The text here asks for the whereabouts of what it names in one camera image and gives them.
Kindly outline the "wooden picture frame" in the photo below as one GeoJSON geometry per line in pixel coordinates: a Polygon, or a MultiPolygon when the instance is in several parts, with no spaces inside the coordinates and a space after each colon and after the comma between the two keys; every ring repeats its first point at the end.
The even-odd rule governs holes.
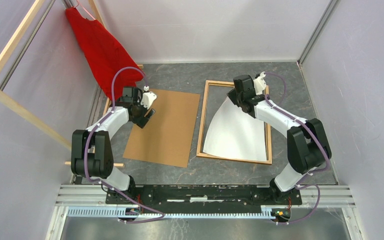
{"type": "Polygon", "coordinates": [[[236,159],[221,158],[221,157],[216,157],[203,152],[204,140],[205,140],[210,122],[213,116],[215,115],[215,113],[217,112],[217,110],[222,105],[222,103],[225,101],[226,98],[228,98],[226,94],[233,88],[234,88],[234,83],[229,81],[207,80],[205,82],[202,111],[201,111],[200,125],[199,125],[198,142],[196,147],[196,155],[201,158],[271,165],[272,164],[271,126],[266,122],[265,122],[265,140],[266,140],[267,157],[269,160],[268,163],[262,163],[262,162],[256,162],[256,161],[250,161],[250,160],[236,160],[236,159]]]}

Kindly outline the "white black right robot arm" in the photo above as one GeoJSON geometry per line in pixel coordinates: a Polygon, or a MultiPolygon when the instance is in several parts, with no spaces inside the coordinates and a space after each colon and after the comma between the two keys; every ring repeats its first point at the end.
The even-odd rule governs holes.
{"type": "Polygon", "coordinates": [[[298,117],[274,103],[265,93],[265,76],[262,72],[256,78],[235,77],[234,88],[227,96],[244,113],[269,124],[286,138],[288,164],[268,188],[269,199],[282,204],[293,189],[300,189],[299,184],[306,176],[330,169],[332,151],[323,123],[317,118],[298,117]]]}

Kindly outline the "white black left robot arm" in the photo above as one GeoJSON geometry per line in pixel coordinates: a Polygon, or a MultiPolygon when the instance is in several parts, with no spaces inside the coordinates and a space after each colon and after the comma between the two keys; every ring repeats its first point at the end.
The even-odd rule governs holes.
{"type": "Polygon", "coordinates": [[[74,175],[82,176],[110,190],[118,190],[125,204],[133,203],[137,190],[133,178],[114,166],[111,139],[126,123],[144,128],[155,113],[152,104],[158,98],[149,87],[124,87],[108,111],[96,123],[72,134],[70,168],[74,175]]]}

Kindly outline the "plant photo print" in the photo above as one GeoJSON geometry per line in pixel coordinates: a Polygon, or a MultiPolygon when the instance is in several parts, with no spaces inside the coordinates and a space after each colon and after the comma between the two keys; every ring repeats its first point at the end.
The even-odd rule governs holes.
{"type": "Polygon", "coordinates": [[[226,98],[209,124],[202,151],[224,159],[268,163],[266,124],[226,98]]]}

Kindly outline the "brown backing board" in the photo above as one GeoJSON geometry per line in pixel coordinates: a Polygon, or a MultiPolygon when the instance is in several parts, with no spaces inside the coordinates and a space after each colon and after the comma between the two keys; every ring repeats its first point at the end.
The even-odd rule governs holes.
{"type": "Polygon", "coordinates": [[[144,128],[134,125],[123,157],[186,168],[200,103],[200,94],[153,89],[155,113],[144,128]]]}

